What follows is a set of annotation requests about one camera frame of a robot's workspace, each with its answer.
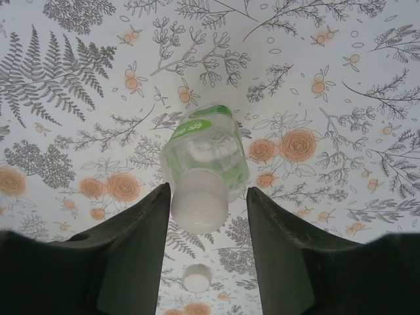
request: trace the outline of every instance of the fern leaf illustration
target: fern leaf illustration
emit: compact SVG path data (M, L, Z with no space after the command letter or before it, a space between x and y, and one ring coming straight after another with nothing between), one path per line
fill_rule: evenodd
M196 258L196 254L192 251L192 249L185 243L181 236L174 232L168 232L166 245L172 246L173 249L177 251L183 252L191 256L192 258Z
M63 65L61 63L60 47L58 46L57 37L50 31L50 43L48 51L45 54L45 62L43 62L45 74L49 78L55 78L63 74Z
M39 34L32 27L31 40L24 54L20 38L11 33L9 52L0 61L0 113L2 105L8 104L15 118L25 127L20 113L22 106L30 107L32 114L57 125L60 123L49 113L49 104L82 121L85 116L74 104L75 100L95 109L88 90L91 88L104 97L98 76L108 79L105 69L112 68L116 48L98 48L94 43L86 45L77 39L74 51L70 40L63 37L62 49L57 36L50 32L47 51L42 54Z

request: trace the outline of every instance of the branch illustration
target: branch illustration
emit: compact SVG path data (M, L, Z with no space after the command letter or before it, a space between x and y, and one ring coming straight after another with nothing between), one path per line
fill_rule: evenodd
M293 187L291 191L287 191L284 185L276 186L267 193L267 196L273 200L284 200L293 202L297 207L302 206L304 200L309 200L311 203L320 203L323 198L342 202L348 196L348 193L342 189L332 190L332 187L320 187L313 192L305 192L306 183L298 184Z
M390 83L384 84L382 87L374 85L366 93L358 92L347 86L344 82L343 84L347 89L356 94L378 100L380 105L378 105L377 111L384 115L385 110L388 109L388 119L405 119L407 118L407 110L420 102L420 85L410 90L404 90L402 93L394 94L393 96L387 95L387 93L395 92L401 84L405 84L404 80L407 78L408 72L409 70L404 69L402 75L394 76Z
M172 0L129 0L129 2L124 5L127 8L127 11L131 10L131 15L136 14L138 11L138 17L140 18L143 13L149 15L150 12L158 11L158 7L165 7Z
M43 13L69 32L90 34L92 25L101 25L103 14L116 8L107 0L48 0Z
M268 84L264 82L260 82L258 85L248 88L247 98L250 102L259 102L262 100L265 95L265 90L268 89L268 94L273 96L276 94L276 91L282 87L282 83L285 81L283 80L283 76L289 74L289 70L293 67L293 65L289 66L288 64L284 64L284 66L279 66L277 64L273 64L269 67L267 71L267 75L272 75L272 79L268 79Z
M69 39L64 37L64 52L53 32L45 56L41 57L41 46L37 30L32 27L29 47L24 55L20 38L14 32L10 35L9 53L0 62L0 96L3 96L15 118L23 127L20 108L30 107L31 113L41 116L57 125L57 122L45 106L54 104L55 108L73 113L84 121L83 112L75 105L80 100L93 110L95 104L85 87L90 85L101 97L104 97L102 87L97 79L100 75L108 79L105 68L112 68L115 47L101 47L94 43L88 46L77 38L78 57L73 52Z
M362 148L364 148L366 145L364 144L364 141L366 141L368 138L363 137L356 141L351 141L347 137L341 135L333 120L336 118L337 120L340 119L340 117L334 116L334 115L328 115L325 110L320 108L321 112L325 115L325 117L328 120L327 123L327 131L325 132L324 138L331 138L333 141L333 148L335 149L335 152L333 154L329 154L327 152L322 152L320 155L318 155L317 158L321 159L320 161L316 162L316 165L322 165L322 169L327 169L330 165L339 166L338 169L334 169L328 173L320 174L320 178L318 179L318 182L325 182L329 183L335 180L336 186L344 187L345 184L348 184L348 172L351 169L360 169L364 166L364 164L361 162L361 160L364 158L363 156L356 156L356 157L348 157L341 149L342 145L350 146L354 151L362 151ZM371 115L371 112L368 112L366 110L366 115Z
M218 69L219 66L224 66L224 70L228 75L226 84L233 85L234 87L238 86L238 80L241 79L241 73L238 68L246 68L247 62L251 61L251 59L247 57L246 53L240 54L227 49L229 47L228 43L230 37L228 37L226 32L224 32L220 38L217 32L214 33L213 49L206 53L201 59L196 60L196 47L205 43L206 34L201 33L201 30L194 32L194 28L191 27L189 33L193 43L190 49L184 53L184 56L180 60L162 66L162 62L170 59L173 55L173 51L169 51L169 48L172 46L179 47L179 34L185 32L184 26L177 26L176 21L172 26L168 26L168 24L168 18L163 18L162 21L157 19L153 22L153 25L157 28L153 40L160 45L159 54L161 58L157 65L157 70L151 73L150 76L153 76L162 70L184 75L185 69L191 67L195 68L198 65L201 65L204 68L204 72L199 76L201 82L204 85L210 83L211 87L215 87L216 81L222 81L221 75L215 70Z
M385 0L366 0L364 3L356 2L356 0L335 0L325 2L322 0L283 0L283 4L277 1L273 6L274 16L260 23L253 28L243 39L245 41L254 31L263 27L268 31L279 29L284 30L287 34L297 35L296 24L291 24L288 20L283 20L284 16L294 18L306 18L314 21L315 27L319 28L325 23L325 16L320 15L320 9L324 9L327 13L333 15L336 21L345 21L349 15L347 10L357 9L359 14L366 14L370 18L376 17L385 7Z
M413 30L412 27L413 24L408 24L382 33L375 38L377 46L371 51L394 49L393 59L399 62L407 64L409 59L420 61L420 30Z
M123 118L121 116L112 115L111 118L116 125L120 125L123 128L103 128L99 123L95 123L93 129L93 135L86 130L79 130L77 135L80 138L73 139L70 136L57 136L54 140L56 146L61 149L70 149L73 147L75 151L88 148L95 142L100 143L101 152L111 148L112 141L118 141L118 144L122 147L133 143L133 138L138 135L136 128L140 125L152 112L154 106L143 118L133 116L130 118Z
M405 200L396 203L393 199L371 200L365 203L363 209L350 209L347 217L355 221L372 222L373 220L381 220L386 223L395 223L400 218L404 218L403 212L409 212L410 215L420 217L420 201Z
M201 20L202 26L204 26L205 29L210 28L210 30L215 30L217 27L221 28L222 25L226 25L226 15L229 12L237 12L256 21L254 18L250 17L248 13L245 14L220 1L215 0L215 2L224 5L229 8L229 10L211 11L208 0L181 0L178 2L179 7L176 11L178 12L178 15L181 15L183 18Z
M379 166L386 177L391 177L390 191L397 192L401 198L415 196L420 191L420 129L403 132L385 151L369 149L381 158Z
M53 189L68 188L75 173L68 154L62 154L53 144L42 154L38 145L27 140L15 143L13 149L5 149L5 159L10 166L17 166L27 176L38 175Z

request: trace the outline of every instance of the gray fern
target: gray fern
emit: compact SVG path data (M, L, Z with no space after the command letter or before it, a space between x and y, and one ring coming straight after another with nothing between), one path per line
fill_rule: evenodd
M22 106L57 125L61 124L47 112L49 104L76 115L81 121L85 120L85 116L74 104L75 100L81 100L95 109L85 87L90 85L104 97L96 77L108 78L105 68L112 68L110 61L114 59L116 48L98 49L94 43L86 46L77 39L76 57L69 39L65 35L63 37L64 52L51 32L47 52L42 58L38 32L34 27L25 55L20 38L11 33L9 53L0 62L0 113L1 107L8 104L15 118L26 127L20 113Z
M101 25L103 14L113 15L116 8L107 0L48 0L43 13L69 32L89 34L91 26Z
M62 154L53 144L42 154L38 145L23 140L20 144L15 143L12 149L6 148L4 153L10 166L17 166L27 176L40 176L48 187L68 188L75 178L68 154Z
M5 139L5 136L7 136L11 131L9 130L9 126L0 126L0 142Z

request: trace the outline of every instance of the orange berry illustration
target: orange berry illustration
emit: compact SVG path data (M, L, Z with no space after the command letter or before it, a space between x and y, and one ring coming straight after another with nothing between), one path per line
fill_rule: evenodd
M65 206L66 208L68 208L68 209L71 209L71 208L73 208L73 207L74 207L74 202L73 202L72 200L70 200L70 199L67 199L67 200L64 202L64 206Z
M360 57L358 54L354 54L350 57L350 62L352 64L356 64L360 60Z
M105 211L103 209L92 209L91 210L91 216L92 218L94 218L95 220L104 220L105 219Z
M315 75L315 82L324 82L324 76L320 73Z
M325 89L326 89L326 86L323 83L320 83L320 82L315 83L312 86L312 92L316 93L316 94L322 93Z
M383 132L383 134L384 134L384 135L389 135L389 134L391 134L391 132L392 132L392 128L391 128L391 127L385 127L385 128L382 130L382 132Z
M127 70L125 70L125 76L130 79L130 78L133 78L135 76L135 73L134 73L134 71L132 71L130 69L127 69Z
M137 82L137 80L135 78L132 77L132 78L126 80L125 86L128 89L133 90L133 89L135 89L135 88L138 87L138 82Z

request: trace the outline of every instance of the white bottle cap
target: white bottle cap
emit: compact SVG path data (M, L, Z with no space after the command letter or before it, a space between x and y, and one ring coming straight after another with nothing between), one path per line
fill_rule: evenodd
M211 283L210 269L203 264L193 264L184 273L184 287L192 293L207 291Z
M185 231L208 234L228 218L228 187L209 171L192 170L177 183L171 204L172 217Z

